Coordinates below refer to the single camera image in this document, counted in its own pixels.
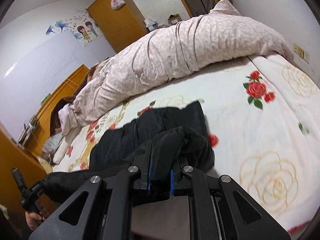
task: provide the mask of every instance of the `blue flower sticker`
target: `blue flower sticker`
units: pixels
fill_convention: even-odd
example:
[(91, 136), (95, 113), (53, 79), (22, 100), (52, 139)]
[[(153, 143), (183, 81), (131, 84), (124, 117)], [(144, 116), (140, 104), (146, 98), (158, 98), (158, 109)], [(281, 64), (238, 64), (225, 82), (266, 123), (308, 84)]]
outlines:
[(53, 29), (54, 27), (52, 26), (52, 25), (50, 25), (49, 26), (49, 28), (48, 28), (48, 30), (47, 30), (47, 32), (45, 33), (45, 35), (49, 35), (50, 33), (55, 33), (52, 29)]
[(61, 32), (63, 31), (63, 28), (68, 28), (69, 24), (68, 23), (63, 23), (63, 21), (58, 21), (56, 22), (56, 24), (54, 25), (57, 28), (61, 28)]

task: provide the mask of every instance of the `small object on shelf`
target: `small object on shelf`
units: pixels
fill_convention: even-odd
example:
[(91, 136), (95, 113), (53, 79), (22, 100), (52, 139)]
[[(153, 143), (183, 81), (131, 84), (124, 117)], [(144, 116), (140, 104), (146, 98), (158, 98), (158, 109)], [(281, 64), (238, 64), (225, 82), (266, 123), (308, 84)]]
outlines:
[(168, 18), (168, 23), (170, 25), (175, 25), (178, 22), (182, 22), (181, 17), (179, 14), (175, 14), (175, 15), (170, 15), (170, 17)]
[(42, 100), (42, 102), (40, 103), (41, 106), (43, 105), (43, 103), (44, 103), (45, 101), (47, 101), (47, 99), (48, 99), (50, 96), (51, 96), (51, 93), (49, 93), (49, 94)]
[(158, 27), (158, 22), (151, 19), (144, 20), (144, 23), (146, 24), (146, 27), (149, 29), (149, 31), (153, 31)]
[(157, 26), (157, 29), (162, 29), (162, 28), (167, 28), (167, 27), (169, 27), (168, 25), (165, 25), (165, 24), (159, 24), (158, 26)]
[(25, 146), (26, 142), (28, 141), (31, 133), (33, 133), (33, 131), (36, 129), (37, 125), (39, 124), (38, 119), (36, 118), (36, 116), (34, 115), (30, 121), (28, 122), (28, 124), (26, 125), (25, 123), (24, 125), (24, 131), (22, 132), (18, 144), (21, 145), (22, 147)]

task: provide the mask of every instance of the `wooden wardrobe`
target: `wooden wardrobe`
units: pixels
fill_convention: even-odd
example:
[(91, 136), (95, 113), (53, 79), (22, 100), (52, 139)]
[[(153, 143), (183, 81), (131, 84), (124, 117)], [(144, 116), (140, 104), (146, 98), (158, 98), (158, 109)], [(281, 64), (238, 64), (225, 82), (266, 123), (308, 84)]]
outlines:
[[(24, 210), (19, 199), (21, 194), (11, 174), (12, 168), (18, 168), (23, 175), (28, 187), (31, 187), (38, 180), (44, 179), (46, 173), (38, 161), (27, 152), (20, 150), (1, 130), (0, 126), (0, 204), (5, 206), (9, 212), (11, 222), (22, 228), (26, 219)], [(46, 196), (42, 195), (40, 201), (48, 212), (53, 212), (57, 206)], [(0, 232), (0, 239), (8, 239)]]
[(148, 33), (145, 18), (133, 0), (123, 0), (119, 9), (111, 8), (111, 0), (95, 0), (87, 9), (116, 53)]

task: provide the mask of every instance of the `bedsheet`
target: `bedsheet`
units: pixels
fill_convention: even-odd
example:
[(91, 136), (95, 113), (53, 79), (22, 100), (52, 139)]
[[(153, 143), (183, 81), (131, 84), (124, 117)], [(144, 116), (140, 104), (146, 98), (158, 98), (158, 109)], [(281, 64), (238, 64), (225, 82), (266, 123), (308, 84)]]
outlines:
[[(84, 127), (53, 170), (86, 169), (106, 129), (122, 127), (150, 108), (182, 108), (195, 100), (215, 152), (208, 175), (230, 175), (288, 231), (310, 221), (320, 205), (320, 92), (277, 54), (215, 63), (123, 102)], [(135, 207), (132, 230), (156, 239), (189, 239), (186, 203)]]

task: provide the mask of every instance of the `comforter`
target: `comforter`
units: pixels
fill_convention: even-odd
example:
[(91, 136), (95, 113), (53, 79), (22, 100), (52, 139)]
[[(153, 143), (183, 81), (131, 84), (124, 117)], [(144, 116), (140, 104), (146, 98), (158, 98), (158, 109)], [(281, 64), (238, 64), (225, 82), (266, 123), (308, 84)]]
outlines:
[(131, 96), (210, 63), (272, 51), (293, 60), (278, 32), (242, 17), (228, 0), (221, 0), (209, 14), (155, 30), (107, 60), (69, 106), (61, 121), (62, 133), (94, 122)]

